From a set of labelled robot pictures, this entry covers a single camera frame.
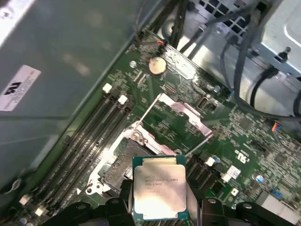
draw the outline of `wire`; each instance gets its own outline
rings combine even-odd
[[[137,13],[137,17],[136,17],[136,21],[135,21],[135,36],[136,36],[136,41],[138,42],[138,44],[140,44],[140,38],[139,38],[139,22],[140,22],[140,17],[141,17],[141,14],[143,12],[143,9],[146,5],[146,3],[148,2],[148,0],[143,0],[140,8],[139,8],[139,11]]]
[[[163,25],[167,17],[172,13],[179,0],[170,0],[161,13],[157,16],[155,21],[150,25],[149,29],[153,30],[154,33],[158,33],[160,27]]]
[[[251,15],[251,22],[249,24],[249,27],[246,31],[245,37],[242,41],[241,48],[239,50],[238,60],[236,63],[236,68],[234,72],[234,99],[237,103],[237,105],[242,109],[249,113],[259,115],[264,118],[271,118],[278,121],[301,121],[301,117],[292,117],[292,116],[281,116],[281,115],[275,115],[275,114],[269,114],[265,112],[258,111],[254,108],[252,108],[246,101],[242,100],[239,96],[240,93],[240,83],[241,83],[241,77],[245,65],[246,56],[248,53],[248,48],[252,42],[253,34],[255,33],[257,29],[257,24],[260,18],[260,14],[258,11],[253,13]]]
[[[189,55],[187,57],[189,60],[192,60],[194,58],[194,56],[198,53],[200,47],[204,44],[204,42],[207,40],[207,38],[211,35],[212,31],[213,31],[212,27],[208,27],[205,30],[204,34],[202,35],[202,37],[198,41],[195,48],[193,48],[193,50],[189,53]]]
[[[293,102],[293,113],[296,117],[301,117],[300,114],[301,90],[298,93],[295,101]]]
[[[287,150],[288,152],[293,153],[293,154],[295,154],[295,155],[297,155],[297,156],[299,156],[299,155],[301,154],[301,153],[299,153],[299,152],[294,152],[293,150],[291,150],[290,148],[288,148],[287,146],[285,146],[285,145],[281,142],[281,139],[279,138],[278,132],[277,132],[277,131],[273,132],[273,135],[274,135],[276,141],[277,141],[277,142],[278,142],[285,150]]]
[[[234,11],[234,12],[231,12],[231,13],[228,13],[226,15],[223,15],[221,17],[218,17],[218,18],[214,18],[210,21],[208,21],[207,23],[205,23],[205,26],[206,27],[209,27],[209,26],[212,26],[216,23],[220,23],[220,22],[225,22],[227,20],[230,20],[230,19],[233,19],[233,18],[236,18],[236,17],[239,17],[239,16],[243,16],[243,15],[246,15],[246,14],[249,14],[250,11],[252,11],[257,5],[258,3],[260,2],[260,0],[257,0],[254,4],[250,5],[250,6],[247,6],[245,8],[242,8],[242,9],[239,9],[237,11]],[[189,42],[187,42],[183,47],[182,49],[180,50],[181,53],[184,53],[197,39],[198,37],[202,34],[203,32],[203,28],[199,28],[195,33],[194,35],[192,36],[192,38],[189,40]]]
[[[255,84],[252,93],[251,93],[251,97],[250,97],[250,105],[252,107],[255,107],[255,97],[256,97],[256,93],[258,88],[261,86],[261,84],[266,80],[266,78],[264,78],[263,76],[260,77],[260,79],[258,80],[258,82]]]
[[[152,45],[161,45],[164,46],[165,45],[165,41],[149,41],[149,42],[141,42],[140,43],[141,46],[152,46]]]
[[[277,132],[281,128],[282,128],[282,126],[280,124],[278,124],[277,122],[275,122],[275,124],[274,124],[274,126],[272,128],[272,132]]]
[[[225,79],[226,86],[229,89],[230,92],[233,92],[233,86],[230,84],[229,77],[227,75],[226,66],[225,66],[225,53],[229,49],[229,47],[233,44],[238,43],[238,37],[236,35],[231,36],[228,40],[224,48],[222,49],[221,56],[220,56],[220,67],[221,67],[221,73]]]
[[[271,66],[269,69],[263,71],[261,73],[261,77],[259,78],[259,80],[257,81],[257,83],[255,84],[252,93],[251,93],[251,97],[250,97],[250,105],[252,107],[255,106],[255,97],[256,97],[256,93],[258,88],[261,86],[261,84],[266,80],[266,79],[270,79],[273,76],[277,75],[279,72],[279,70],[273,66]]]
[[[174,29],[170,36],[170,45],[174,48],[178,47],[179,41],[183,34],[184,22],[186,17],[186,10],[189,0],[181,0],[178,5],[176,19],[174,22]]]

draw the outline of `metal panel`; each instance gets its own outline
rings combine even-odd
[[[184,34],[179,42],[178,49],[181,49],[189,41],[194,32],[202,23],[205,23],[207,20],[214,18],[214,16],[208,13],[208,11],[206,10],[206,6],[213,6],[213,4],[210,2],[214,1],[194,0],[193,2],[195,3],[197,11],[187,13],[185,18]],[[214,7],[214,10],[219,11],[216,8],[219,8],[221,4],[225,5],[230,10],[235,10],[237,9],[235,4],[240,3],[241,6],[244,6],[246,3],[251,4],[253,1],[216,0],[216,2],[218,2],[218,4],[216,7]],[[272,8],[277,8],[279,1],[274,0],[273,2],[275,3],[275,7],[273,6]],[[165,24],[162,27],[162,30],[159,31],[159,35],[166,38],[168,34],[171,34],[171,28],[174,23],[173,20],[174,16],[171,15],[170,18],[166,20]],[[232,25],[230,27],[227,27],[224,23],[216,24],[210,36],[203,43],[204,45],[200,47],[198,53],[192,60],[194,63],[196,63],[201,68],[214,75],[221,81],[224,81],[224,78],[220,70],[220,54],[224,45],[226,44],[225,36],[234,34],[234,32],[231,30],[231,27]],[[184,55],[188,56],[195,46],[196,44],[193,44],[184,53]],[[225,65],[230,81],[233,81],[233,74],[237,57],[238,50],[235,47],[231,46],[225,54]],[[246,60],[240,91],[241,97],[244,100],[249,101],[254,83],[257,82],[260,73],[264,70],[265,67],[265,63],[261,62],[259,59],[250,58]],[[256,95],[255,107],[256,109],[268,113],[279,115],[293,115],[293,102],[300,89],[301,83],[298,82],[294,78],[294,76],[280,73],[277,77],[265,81],[260,86]],[[286,130],[291,132],[301,131],[301,126],[296,122],[284,121],[282,122],[282,125]]]
[[[270,64],[283,73],[301,77],[301,2],[299,0],[284,0],[269,18],[264,26],[261,41],[257,47],[258,53]],[[288,60],[281,63],[275,56],[284,52],[286,47],[291,51]]]
[[[13,111],[0,111],[0,188],[47,155],[129,44],[142,1],[10,1],[34,4],[16,27],[5,18],[14,26],[0,48],[0,92],[22,65],[41,74]],[[142,24],[161,2],[148,1]]]

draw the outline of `mounting hole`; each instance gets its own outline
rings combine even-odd
[[[113,204],[119,203],[119,201],[118,201],[117,199],[113,199],[111,202],[112,202]]]
[[[80,205],[80,206],[77,207],[78,210],[83,210],[83,209],[85,209],[85,208],[86,208],[85,205]]]

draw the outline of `screw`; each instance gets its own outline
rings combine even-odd
[[[77,207],[78,210],[83,210],[83,209],[85,209],[85,208],[86,208],[85,205],[80,205],[80,206]]]
[[[134,133],[134,134],[132,135],[132,139],[133,139],[133,140],[138,140],[138,138],[139,138],[139,134],[138,134],[138,133]]]
[[[252,206],[250,204],[248,204],[248,203],[244,203],[243,207],[246,208],[246,209],[248,209],[248,210],[252,209]]]
[[[208,199],[207,201],[210,202],[211,204],[215,204],[216,203],[215,199]]]
[[[136,61],[132,60],[132,61],[130,62],[130,67],[132,67],[132,68],[137,67]]]
[[[112,202],[113,204],[119,203],[119,201],[118,201],[117,199],[113,199],[111,202]]]

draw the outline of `motherboard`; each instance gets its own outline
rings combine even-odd
[[[133,178],[135,156],[176,154],[185,155],[187,182],[200,196],[233,209],[244,201],[273,202],[298,224],[300,143],[276,122],[241,111],[220,81],[152,32],[144,30],[141,38],[35,172],[8,225],[40,224],[73,202],[97,207]]]

